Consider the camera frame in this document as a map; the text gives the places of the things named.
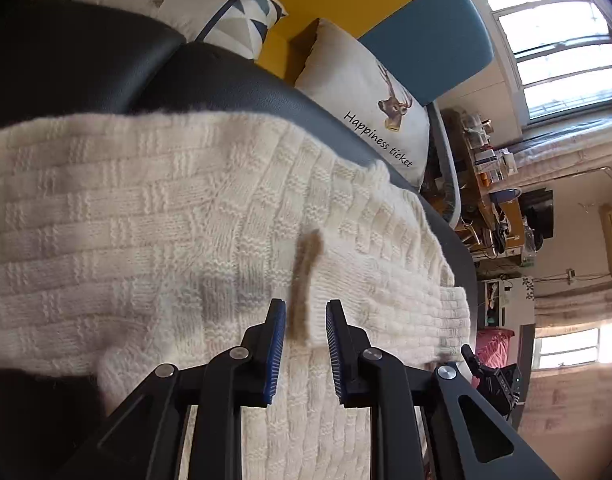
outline cluttered shelf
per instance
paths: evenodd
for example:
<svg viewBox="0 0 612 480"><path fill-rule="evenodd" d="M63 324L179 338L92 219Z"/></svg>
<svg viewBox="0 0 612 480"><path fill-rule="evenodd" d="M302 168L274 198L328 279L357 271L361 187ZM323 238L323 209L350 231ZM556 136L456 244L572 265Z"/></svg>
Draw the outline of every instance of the cluttered shelf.
<svg viewBox="0 0 612 480"><path fill-rule="evenodd" d="M474 114L448 108L441 111L451 143L462 197L462 215L455 228L475 261L508 258L530 266L535 257L534 234L520 205L521 192L490 192L492 183L517 173L513 153L490 144L493 125ZM422 195L442 212L443 180L429 158Z"/></svg>

